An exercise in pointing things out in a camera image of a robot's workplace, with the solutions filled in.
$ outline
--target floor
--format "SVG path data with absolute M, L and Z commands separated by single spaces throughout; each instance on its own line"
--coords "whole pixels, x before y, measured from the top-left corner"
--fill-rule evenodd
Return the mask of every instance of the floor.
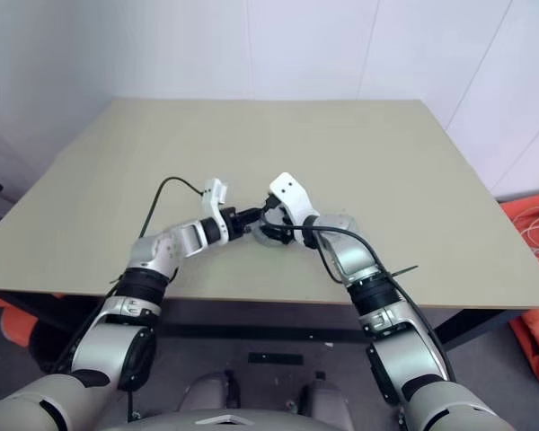
M 427 310 L 433 324 L 454 311 Z M 177 302 L 165 309 L 177 321 L 222 321 L 226 324 L 268 324 L 355 328 L 355 313 L 345 306 L 295 304 Z M 365 347 L 323 342 L 269 342 L 222 339 L 160 339 L 150 381 L 135 394 L 135 408 L 144 415 L 175 409 L 183 390 L 203 374 L 233 369 L 242 388 L 243 407 L 285 409 L 314 372 L 324 371 L 346 395 L 357 430 L 397 430 L 395 412 L 380 397 L 369 372 Z M 303 355 L 303 365 L 256 365 L 250 352 Z M 489 404 L 516 430 L 539 431 L 539 382 L 532 374 L 508 326 L 485 334 L 450 352 L 457 379 Z M 0 333 L 0 398 L 40 377 L 27 351 Z M 126 418 L 125 397 L 113 403 L 101 429 Z

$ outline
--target beige tabletop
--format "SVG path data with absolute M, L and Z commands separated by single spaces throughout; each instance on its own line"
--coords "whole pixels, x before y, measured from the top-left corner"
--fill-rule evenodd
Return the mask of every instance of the beige tabletop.
M 0 289 L 103 295 L 155 189 L 218 177 L 259 206 L 292 173 L 322 214 L 354 216 L 425 306 L 539 307 L 539 263 L 419 101 L 117 100 L 0 223 Z M 171 183 L 149 233 L 202 218 Z M 170 297 L 346 303 L 315 251 L 242 238 L 190 258 Z

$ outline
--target white wall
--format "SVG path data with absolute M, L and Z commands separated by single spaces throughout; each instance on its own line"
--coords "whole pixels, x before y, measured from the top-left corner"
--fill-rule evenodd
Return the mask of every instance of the white wall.
M 0 0 L 0 182 L 21 196 L 110 99 L 72 2 Z
M 12 4 L 31 6 L 6 13 Z M 38 4 L 51 10 L 39 13 Z M 68 24 L 77 39 L 64 28 L 68 3 L 0 0 L 3 19 L 13 13 L 25 25 L 0 26 L 0 53 L 4 45 L 10 52 L 7 61 L 0 54 L 0 82 L 19 84 L 6 98 L 15 103 L 0 111 L 0 137 L 14 143 L 28 175 L 48 165 L 86 113 L 97 113 L 107 99 L 92 89 L 106 88 L 152 98 L 419 98 L 494 194 L 539 189 L 539 0 L 70 4 L 77 4 L 71 16 L 78 18 Z M 38 35 L 29 21 L 40 23 Z M 61 40 L 53 43 L 52 35 Z M 57 61 L 71 60 L 64 46 L 72 44 L 81 55 L 77 74 Z M 11 63 L 30 73 L 9 76 L 4 65 Z M 48 78 L 36 65 L 48 65 Z M 59 95 L 42 96 L 48 114 L 30 110 L 28 100 L 49 86 L 82 97 L 82 113 Z M 60 122 L 70 124 L 63 136 L 50 129 Z M 46 139 L 33 133 L 40 127 L 49 130 Z

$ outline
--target table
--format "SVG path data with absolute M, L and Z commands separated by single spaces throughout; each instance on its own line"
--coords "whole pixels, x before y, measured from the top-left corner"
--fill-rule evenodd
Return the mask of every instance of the table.
M 218 177 L 241 209 L 282 172 L 320 212 L 354 216 L 390 270 L 419 265 L 400 277 L 419 305 L 488 310 L 478 321 L 539 307 L 539 263 L 420 101 L 116 100 L 0 223 L 0 290 L 103 295 L 162 178 Z M 200 217 L 171 184 L 148 232 Z M 321 265 L 244 238 L 188 259 L 166 296 L 348 303 Z

